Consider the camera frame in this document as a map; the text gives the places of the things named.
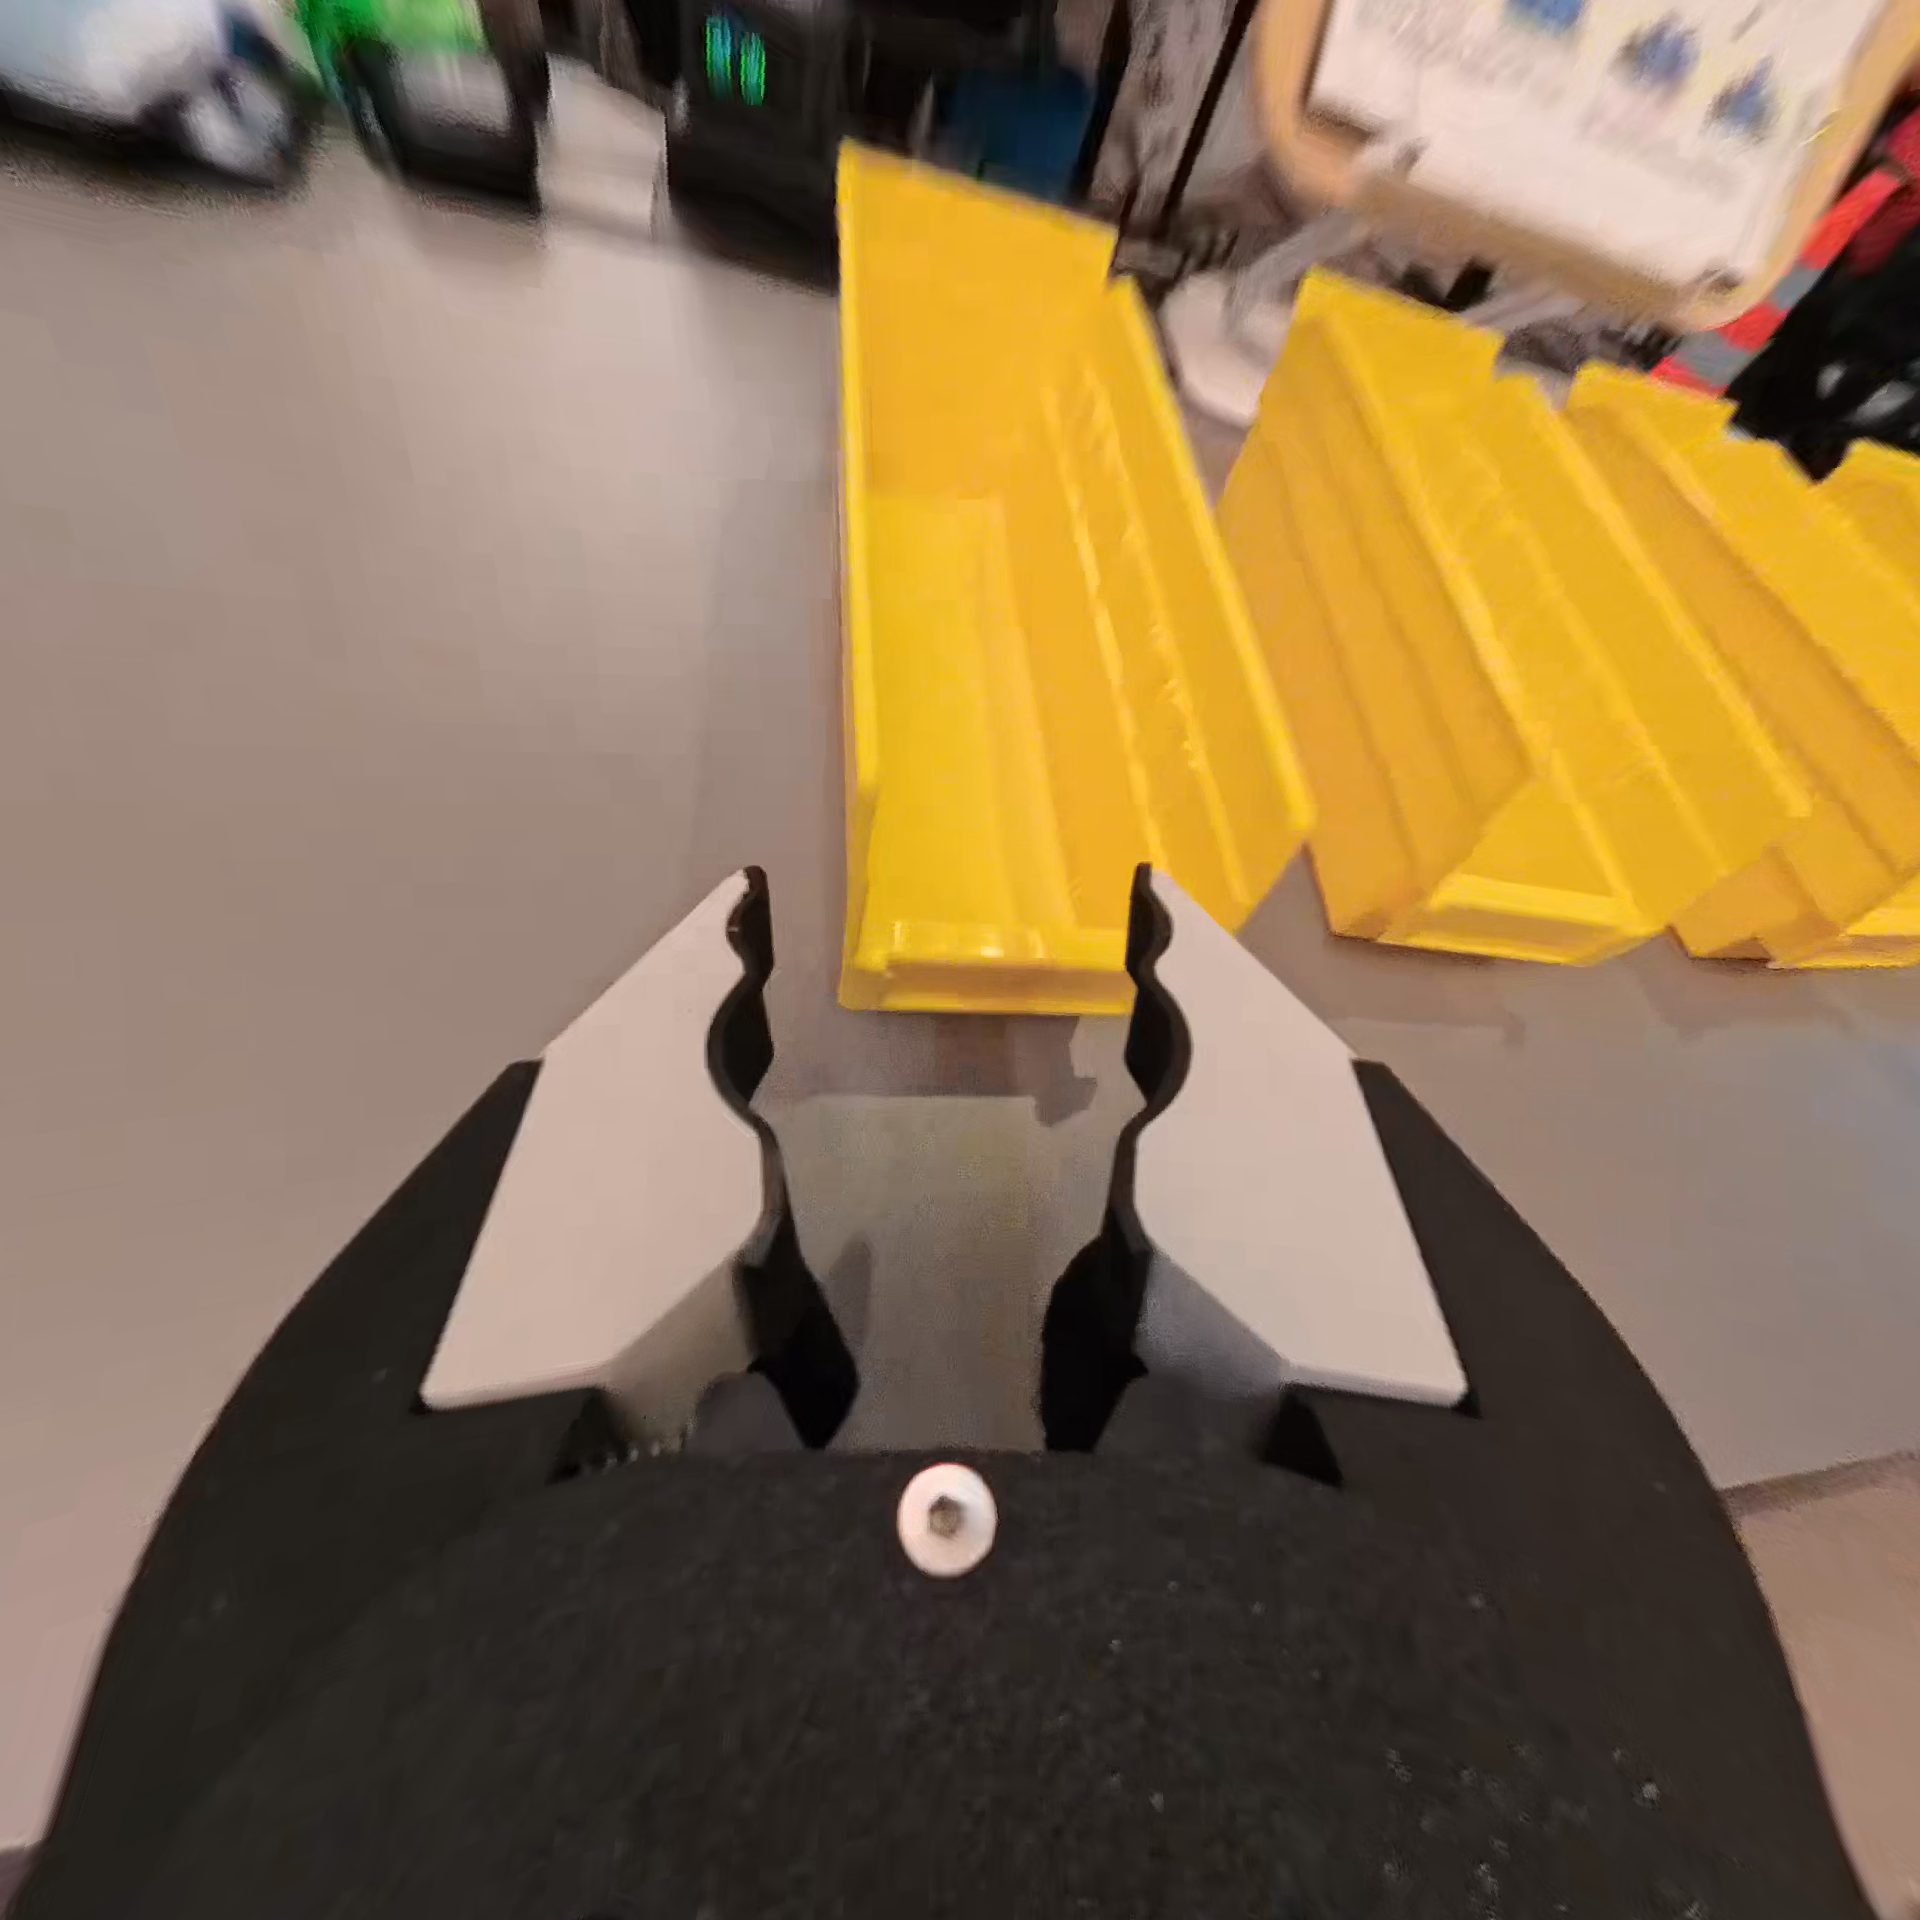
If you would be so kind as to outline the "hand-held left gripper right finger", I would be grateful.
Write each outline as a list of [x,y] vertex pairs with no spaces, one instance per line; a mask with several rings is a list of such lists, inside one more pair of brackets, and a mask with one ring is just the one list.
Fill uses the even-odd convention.
[[1121,1352],[1228,1402],[1289,1386],[1470,1394],[1356,1049],[1175,877],[1139,867],[1119,1137]]

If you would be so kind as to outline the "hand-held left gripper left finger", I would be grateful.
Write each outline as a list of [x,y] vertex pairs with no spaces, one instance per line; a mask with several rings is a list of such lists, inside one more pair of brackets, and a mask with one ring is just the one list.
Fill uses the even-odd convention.
[[770,875],[731,871],[544,1046],[424,1410],[598,1389],[637,1445],[678,1445],[751,1369],[739,1268],[784,1206],[755,1115],[770,975]]

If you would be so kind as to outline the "grey desk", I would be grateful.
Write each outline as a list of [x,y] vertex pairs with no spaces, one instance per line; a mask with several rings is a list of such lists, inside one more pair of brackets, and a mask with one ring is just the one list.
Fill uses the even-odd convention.
[[[1111,1028],[833,1001],[837,317],[325,142],[290,199],[3,146],[3,1851],[204,1427],[322,1262],[731,867],[781,1120],[959,1093],[1099,1210]],[[1593,1289],[1915,1897],[1915,970],[1245,946]]]

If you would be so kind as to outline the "wooden sign board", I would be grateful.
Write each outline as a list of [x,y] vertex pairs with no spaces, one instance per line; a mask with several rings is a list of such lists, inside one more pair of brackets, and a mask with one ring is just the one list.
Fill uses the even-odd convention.
[[1578,243],[1534,233],[1503,218],[1448,205],[1385,162],[1370,134],[1305,106],[1313,70],[1332,3],[1264,3],[1252,24],[1252,102],[1275,178],[1315,213],[1349,213],[1360,223],[1433,261],[1484,261],[1498,280],[1578,296],[1580,306],[1659,322],[1668,331],[1719,326],[1759,306],[1793,269],[1818,218],[1837,205],[1839,179],[1873,146],[1885,106],[1915,74],[1920,8],[1888,0],[1885,24],[1866,36],[1837,106],[1813,134],[1813,154],[1793,178],[1789,218],[1760,256],[1760,269],[1737,282],[1668,287]]

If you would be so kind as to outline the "black pouch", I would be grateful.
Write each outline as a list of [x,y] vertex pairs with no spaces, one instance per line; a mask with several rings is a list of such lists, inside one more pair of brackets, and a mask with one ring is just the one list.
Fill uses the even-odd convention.
[[385,171],[497,205],[539,199],[539,142],[486,49],[354,39],[339,79],[361,148]]

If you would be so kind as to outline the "blue container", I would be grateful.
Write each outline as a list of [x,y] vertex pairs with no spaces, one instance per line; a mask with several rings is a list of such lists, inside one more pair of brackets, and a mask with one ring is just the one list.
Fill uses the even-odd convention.
[[1076,205],[1090,109],[1096,90],[1070,68],[969,70],[937,90],[931,154],[971,179],[1040,205]]

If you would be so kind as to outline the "black power station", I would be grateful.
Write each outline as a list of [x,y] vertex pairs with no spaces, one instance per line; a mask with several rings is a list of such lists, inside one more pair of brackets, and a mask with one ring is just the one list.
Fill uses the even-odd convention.
[[666,125],[678,207],[731,207],[795,230],[833,223],[844,3],[689,0],[685,74]]

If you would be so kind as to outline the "printed instruction sheet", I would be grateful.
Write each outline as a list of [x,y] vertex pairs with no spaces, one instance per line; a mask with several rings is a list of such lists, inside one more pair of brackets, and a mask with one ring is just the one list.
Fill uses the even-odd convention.
[[1882,0],[1344,0],[1305,106],[1668,287],[1760,269]]

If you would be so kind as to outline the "green plastic object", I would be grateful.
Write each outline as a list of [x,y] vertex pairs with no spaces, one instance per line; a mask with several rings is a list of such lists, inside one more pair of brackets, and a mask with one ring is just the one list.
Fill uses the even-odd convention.
[[330,79],[344,74],[357,43],[399,57],[491,53],[471,0],[297,0],[297,24]]

